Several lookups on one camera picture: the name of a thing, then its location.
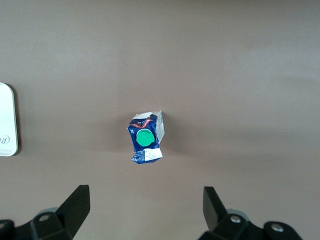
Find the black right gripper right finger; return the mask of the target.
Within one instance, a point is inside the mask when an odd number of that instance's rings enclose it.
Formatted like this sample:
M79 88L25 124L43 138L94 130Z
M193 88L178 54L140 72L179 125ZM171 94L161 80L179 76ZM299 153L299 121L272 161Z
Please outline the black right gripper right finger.
M268 221L262 228L238 210L227 210L212 186L203 188L202 211L208 231L202 240L300 240L301 236L284 222Z

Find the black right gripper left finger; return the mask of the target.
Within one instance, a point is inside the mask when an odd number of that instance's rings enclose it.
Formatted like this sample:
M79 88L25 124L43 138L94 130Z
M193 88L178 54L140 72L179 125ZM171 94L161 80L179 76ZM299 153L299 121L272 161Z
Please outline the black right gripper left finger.
M29 222L15 226L0 221L2 240L72 240L90 212L90 187L79 185L57 208L39 213Z

